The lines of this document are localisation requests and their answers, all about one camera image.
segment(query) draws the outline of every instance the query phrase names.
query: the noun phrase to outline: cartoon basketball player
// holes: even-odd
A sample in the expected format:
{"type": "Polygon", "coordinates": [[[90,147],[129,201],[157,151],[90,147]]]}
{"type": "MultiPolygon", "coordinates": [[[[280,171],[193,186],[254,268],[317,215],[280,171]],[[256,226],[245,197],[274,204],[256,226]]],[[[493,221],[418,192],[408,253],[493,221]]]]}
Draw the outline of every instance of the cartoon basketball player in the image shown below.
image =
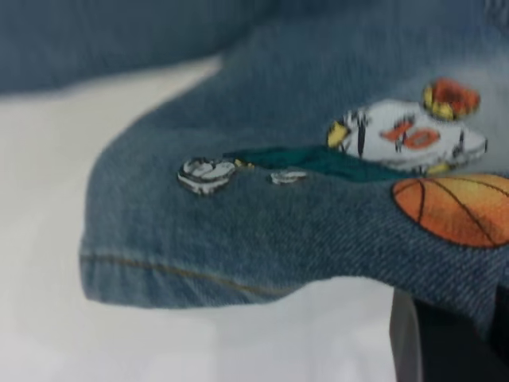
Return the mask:
{"type": "Polygon", "coordinates": [[[425,177],[480,158],[487,139],[461,121],[479,106],[477,92],[447,79],[424,91],[423,105],[384,100],[349,111],[328,130],[326,145],[240,150],[220,160],[187,161],[177,178],[194,193],[225,186],[239,167],[277,170],[274,184],[299,181],[307,171],[349,181],[425,177]]]}

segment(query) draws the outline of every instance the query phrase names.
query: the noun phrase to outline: orange number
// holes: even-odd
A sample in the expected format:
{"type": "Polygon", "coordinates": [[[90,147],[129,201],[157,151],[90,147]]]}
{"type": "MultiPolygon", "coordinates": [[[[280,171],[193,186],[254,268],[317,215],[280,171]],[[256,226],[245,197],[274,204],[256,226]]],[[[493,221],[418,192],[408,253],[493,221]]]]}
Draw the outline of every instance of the orange number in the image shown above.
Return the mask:
{"type": "Polygon", "coordinates": [[[424,149],[433,145],[440,139],[438,131],[429,128],[418,129],[411,136],[407,137],[406,132],[411,129],[413,125],[414,121],[403,120],[394,126],[394,129],[391,131],[383,132],[381,136],[391,142],[402,139],[402,145],[411,150],[424,149]]]}

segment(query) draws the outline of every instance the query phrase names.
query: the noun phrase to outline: white background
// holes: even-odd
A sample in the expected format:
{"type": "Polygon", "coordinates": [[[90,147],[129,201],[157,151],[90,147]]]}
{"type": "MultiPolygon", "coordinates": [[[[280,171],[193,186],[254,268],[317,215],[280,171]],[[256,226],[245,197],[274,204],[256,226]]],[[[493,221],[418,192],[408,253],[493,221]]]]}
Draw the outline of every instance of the white background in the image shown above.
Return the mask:
{"type": "Polygon", "coordinates": [[[218,66],[0,99],[1,381],[395,381],[392,290],[367,280],[314,283],[266,306],[183,312],[83,297],[77,248],[94,159],[218,66]]]}

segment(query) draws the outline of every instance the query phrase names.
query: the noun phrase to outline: basketball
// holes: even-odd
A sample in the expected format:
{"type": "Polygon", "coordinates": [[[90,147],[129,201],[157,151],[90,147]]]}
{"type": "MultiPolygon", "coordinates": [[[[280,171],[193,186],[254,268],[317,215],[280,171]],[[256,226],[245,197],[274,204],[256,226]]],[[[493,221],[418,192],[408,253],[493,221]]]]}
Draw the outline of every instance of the basketball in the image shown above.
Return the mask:
{"type": "Polygon", "coordinates": [[[509,179],[491,174],[406,179],[396,205],[426,231],[473,248],[509,244],[509,179]]]}

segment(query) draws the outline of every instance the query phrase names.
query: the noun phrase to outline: embroidered patch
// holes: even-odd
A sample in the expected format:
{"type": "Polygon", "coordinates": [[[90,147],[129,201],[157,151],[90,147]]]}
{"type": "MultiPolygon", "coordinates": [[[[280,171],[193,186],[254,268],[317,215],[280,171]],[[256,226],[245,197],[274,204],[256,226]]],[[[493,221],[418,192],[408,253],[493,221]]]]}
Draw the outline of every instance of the embroidered patch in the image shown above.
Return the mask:
{"type": "Polygon", "coordinates": [[[290,185],[306,179],[307,176],[308,174],[304,171],[279,171],[270,175],[270,182],[275,185],[290,185]]]}
{"type": "Polygon", "coordinates": [[[194,193],[210,195],[230,181],[235,169],[269,170],[275,185],[295,183],[307,173],[354,182],[427,177],[486,153],[487,139],[464,123],[479,105],[478,92],[440,78],[425,87],[421,102],[386,99],[348,111],[332,123],[322,144],[193,159],[181,167],[177,179],[194,193]]]}
{"type": "Polygon", "coordinates": [[[396,205],[426,231],[474,248],[509,244],[509,179],[490,174],[399,181],[396,205]]]}
{"type": "Polygon", "coordinates": [[[478,92],[447,78],[441,78],[427,86],[423,98],[428,112],[445,121],[472,114],[480,103],[478,92]]]}
{"type": "Polygon", "coordinates": [[[194,158],[182,165],[177,180],[193,193],[210,195],[224,187],[234,172],[231,162],[194,158]]]}

